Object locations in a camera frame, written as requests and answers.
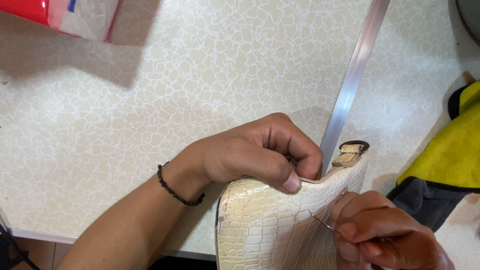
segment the human hand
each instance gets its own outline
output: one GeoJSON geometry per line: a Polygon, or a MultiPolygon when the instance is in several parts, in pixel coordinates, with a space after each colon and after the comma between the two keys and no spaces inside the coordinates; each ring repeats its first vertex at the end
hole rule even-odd
{"type": "Polygon", "coordinates": [[[428,228],[376,191],[345,193],[333,206],[330,226],[338,270],[453,270],[428,228]]]}
{"type": "Polygon", "coordinates": [[[213,182],[243,175],[295,193],[301,188],[299,176],[317,178],[322,158],[320,148],[287,115],[274,113],[192,143],[162,169],[162,175],[185,199],[196,199],[213,182]]]}

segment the white handbag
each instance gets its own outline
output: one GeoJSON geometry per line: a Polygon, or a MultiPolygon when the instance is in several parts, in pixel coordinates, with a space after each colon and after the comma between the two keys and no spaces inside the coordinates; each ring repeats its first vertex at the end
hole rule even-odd
{"type": "Polygon", "coordinates": [[[245,177],[230,182],[217,207],[219,270],[334,270],[335,249],[327,222],[346,191],[359,192],[367,169],[363,141],[340,146],[341,155],[320,180],[301,178],[294,195],[245,177]]]}

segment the table surface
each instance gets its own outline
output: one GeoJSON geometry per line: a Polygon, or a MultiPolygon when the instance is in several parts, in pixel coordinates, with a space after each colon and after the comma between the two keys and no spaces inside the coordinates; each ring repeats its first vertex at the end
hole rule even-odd
{"type": "MultiPolygon", "coordinates": [[[[112,44],[0,14],[0,211],[12,228],[78,237],[189,143],[272,112],[320,144],[369,0],[125,0],[112,44]]],[[[364,190],[386,194],[480,77],[453,1],[390,3],[340,142],[370,143],[364,190]]],[[[169,249],[215,254],[214,185],[169,249]]],[[[480,197],[437,232],[480,263],[480,197]]]]}

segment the tissue box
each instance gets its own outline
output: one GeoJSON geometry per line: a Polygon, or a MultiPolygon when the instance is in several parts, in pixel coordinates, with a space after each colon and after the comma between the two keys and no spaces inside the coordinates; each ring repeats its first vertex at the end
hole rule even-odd
{"type": "Polygon", "coordinates": [[[76,37],[107,41],[119,0],[0,0],[4,11],[76,37]]]}

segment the bracelet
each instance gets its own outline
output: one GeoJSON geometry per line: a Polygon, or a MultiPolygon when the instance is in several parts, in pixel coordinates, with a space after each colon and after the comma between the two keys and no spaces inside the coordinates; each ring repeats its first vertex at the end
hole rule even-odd
{"type": "Polygon", "coordinates": [[[184,205],[188,205],[188,206],[197,206],[199,204],[202,203],[202,201],[204,200],[204,197],[205,197],[205,193],[202,193],[202,195],[200,196],[200,198],[198,198],[196,201],[194,202],[187,202],[186,200],[180,198],[180,196],[178,196],[177,194],[175,194],[175,192],[173,192],[173,190],[171,190],[168,186],[167,186],[167,183],[165,181],[163,181],[163,178],[162,178],[162,168],[165,167],[165,165],[167,165],[169,163],[169,161],[167,161],[167,163],[165,163],[163,166],[162,165],[159,165],[158,166],[158,172],[156,173],[158,175],[158,181],[160,182],[160,184],[162,184],[162,187],[164,187],[168,193],[172,194],[172,196],[179,200],[182,204],[184,205]]]}

